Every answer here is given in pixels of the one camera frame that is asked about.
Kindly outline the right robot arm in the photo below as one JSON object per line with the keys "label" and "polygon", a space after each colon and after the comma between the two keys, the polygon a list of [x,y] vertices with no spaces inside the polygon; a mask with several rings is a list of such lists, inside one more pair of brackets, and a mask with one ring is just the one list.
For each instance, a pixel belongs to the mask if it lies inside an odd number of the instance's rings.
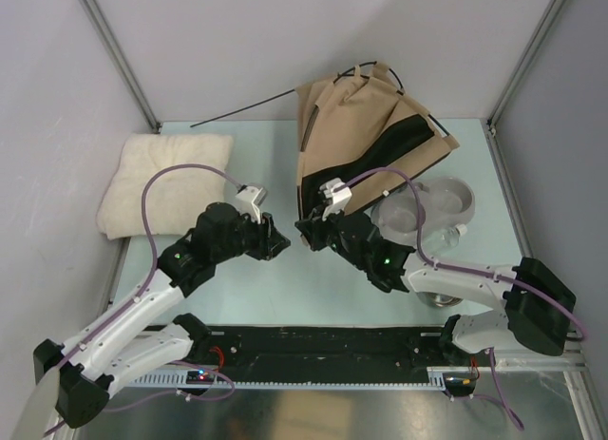
{"label": "right robot arm", "polygon": [[446,322],[438,344],[449,364],[515,344],[548,356],[564,351],[576,297],[535,258],[514,266],[428,263],[414,247],[384,239],[365,214],[308,218],[295,226],[311,250],[331,249],[382,292],[433,293],[485,306],[484,313]]}

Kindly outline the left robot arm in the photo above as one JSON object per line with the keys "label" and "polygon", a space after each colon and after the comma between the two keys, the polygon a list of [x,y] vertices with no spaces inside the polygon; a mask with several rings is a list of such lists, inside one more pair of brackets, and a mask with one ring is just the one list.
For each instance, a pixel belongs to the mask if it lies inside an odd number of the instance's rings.
{"label": "left robot arm", "polygon": [[187,299],[223,262],[241,256],[272,260],[290,244],[269,213],[209,205],[194,227],[154,255],[150,273],[120,303],[62,343],[42,341],[33,351],[35,379],[59,371],[53,407],[65,424],[80,428],[128,381],[172,361],[199,363],[209,355],[208,328],[191,314],[137,342],[153,319]]}

